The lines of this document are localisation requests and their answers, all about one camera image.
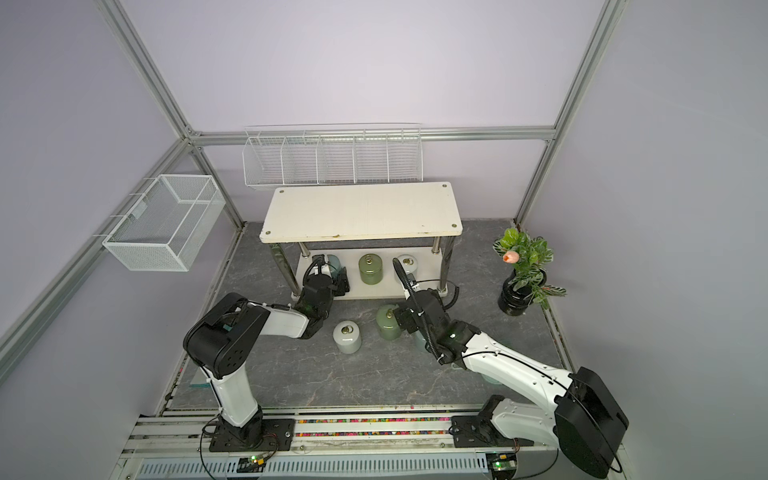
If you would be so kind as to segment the small white tea canister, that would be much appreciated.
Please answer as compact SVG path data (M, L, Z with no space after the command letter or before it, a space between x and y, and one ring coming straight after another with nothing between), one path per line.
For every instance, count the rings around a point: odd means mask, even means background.
M410 254L402 254L397 257L408 276L416 277L418 270L418 260Z

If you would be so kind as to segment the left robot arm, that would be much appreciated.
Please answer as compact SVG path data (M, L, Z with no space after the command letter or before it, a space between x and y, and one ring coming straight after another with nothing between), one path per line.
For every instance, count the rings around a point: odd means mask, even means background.
M315 255L295 305L256 302L231 292L194 324L183 348L212 385L225 429L243 442L261 439L263 410L245 370L257 340L262 336L311 338L329 317L334 300L349 291L347 270L340 261Z

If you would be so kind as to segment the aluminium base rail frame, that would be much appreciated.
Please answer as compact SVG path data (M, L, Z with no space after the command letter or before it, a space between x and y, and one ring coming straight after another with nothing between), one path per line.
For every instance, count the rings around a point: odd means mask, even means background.
M583 479L574 466L551 443L541 443L532 429L540 422L529 405L512 407L513 438L526 438L529 447L455 448L448 433L452 416L475 415L474 411L446 408L411 408L344 411L270 409L267 418L296 421L288 451L210 452L214 424L204 412L178 412L172 416L137 421L111 476L134 479L142 461L158 458L250 457L258 466L276 456L386 455L425 453L477 453L486 456L489 479L545 479L564 475Z

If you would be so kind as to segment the white two-tier shelf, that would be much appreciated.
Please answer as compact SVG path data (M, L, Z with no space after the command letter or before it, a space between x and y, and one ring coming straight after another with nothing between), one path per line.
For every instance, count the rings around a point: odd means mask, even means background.
M413 255L414 278L446 295L453 245L462 231L448 182L280 187L260 240L269 245L294 296L312 257L332 254L347 268L350 292L344 299L400 299L403 289L392 260ZM358 261L367 253L383 261L383 279L376 285L360 278Z

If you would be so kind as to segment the white mesh basket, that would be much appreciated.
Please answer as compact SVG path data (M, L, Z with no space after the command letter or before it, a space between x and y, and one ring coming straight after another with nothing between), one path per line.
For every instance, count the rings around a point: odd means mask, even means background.
M160 175L102 245L130 271L187 272L224 206L209 175Z

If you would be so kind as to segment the large light blue tea canister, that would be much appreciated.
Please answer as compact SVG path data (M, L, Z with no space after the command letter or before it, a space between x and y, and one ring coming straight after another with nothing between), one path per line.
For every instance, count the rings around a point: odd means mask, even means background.
M414 346L417 351L422 353L429 352L427 340L419 331L414 332L412 335L412 338L413 338Z

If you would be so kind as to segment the small blue tea canister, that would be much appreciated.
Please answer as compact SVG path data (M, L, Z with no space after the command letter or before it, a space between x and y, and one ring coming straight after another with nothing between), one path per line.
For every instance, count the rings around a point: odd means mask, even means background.
M326 254L325 261L329 270L329 275L332 278L337 278L340 271L342 270L342 265L339 258L336 255Z

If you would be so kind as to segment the large green tea canister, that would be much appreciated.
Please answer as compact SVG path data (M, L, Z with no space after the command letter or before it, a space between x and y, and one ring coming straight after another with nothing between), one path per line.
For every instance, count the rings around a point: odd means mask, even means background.
M382 339L393 341L398 339L402 330L397 322L394 310L397 308L394 304L382 305L376 313L376 324L379 335Z

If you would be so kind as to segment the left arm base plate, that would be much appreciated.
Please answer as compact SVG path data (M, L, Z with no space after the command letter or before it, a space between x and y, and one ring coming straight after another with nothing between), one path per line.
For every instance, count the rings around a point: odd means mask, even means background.
M288 451L295 426L293 419L267 418L235 427L219 417L208 450L217 453Z

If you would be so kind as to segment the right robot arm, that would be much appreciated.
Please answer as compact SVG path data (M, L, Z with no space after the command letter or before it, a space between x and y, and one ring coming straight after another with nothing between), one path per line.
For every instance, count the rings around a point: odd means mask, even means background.
M418 290L399 259L392 265L404 290L395 318L401 329L422 335L425 351L439 364L490 377L533 402L543 412L534 426L539 441L556 442L584 473L605 479L623 471L618 449L629 420L596 372L581 367L572 373L537 362L476 326L451 319L436 290Z

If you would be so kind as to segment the potted plant with pink flower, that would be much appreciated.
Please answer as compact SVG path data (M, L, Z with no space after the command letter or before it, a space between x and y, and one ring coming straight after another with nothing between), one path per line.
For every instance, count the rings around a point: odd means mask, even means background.
M549 299L567 295L564 287L548 282L545 266L554 259L554 252L541 236L531 237L517 227L505 230L493 243L494 251L512 266L502 283L497 304L509 316L522 315L531 305L549 309Z

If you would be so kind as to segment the small green tea canister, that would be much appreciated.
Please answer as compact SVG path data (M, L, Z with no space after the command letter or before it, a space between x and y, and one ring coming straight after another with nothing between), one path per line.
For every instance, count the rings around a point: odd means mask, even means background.
M383 279L382 258L374 253L362 255L358 261L361 281L366 285L376 285Z

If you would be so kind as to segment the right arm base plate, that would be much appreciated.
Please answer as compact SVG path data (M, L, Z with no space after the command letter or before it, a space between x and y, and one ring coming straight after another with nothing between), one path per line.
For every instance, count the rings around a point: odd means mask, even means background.
M455 448L529 447L535 443L526 438L507 438L480 415L452 416L448 433Z

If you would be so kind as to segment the large white tea canister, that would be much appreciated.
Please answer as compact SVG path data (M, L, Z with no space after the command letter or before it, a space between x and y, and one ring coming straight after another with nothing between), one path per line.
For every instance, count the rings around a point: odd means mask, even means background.
M353 321L342 321L333 330L333 340L341 353L354 354L362 345L360 328Z

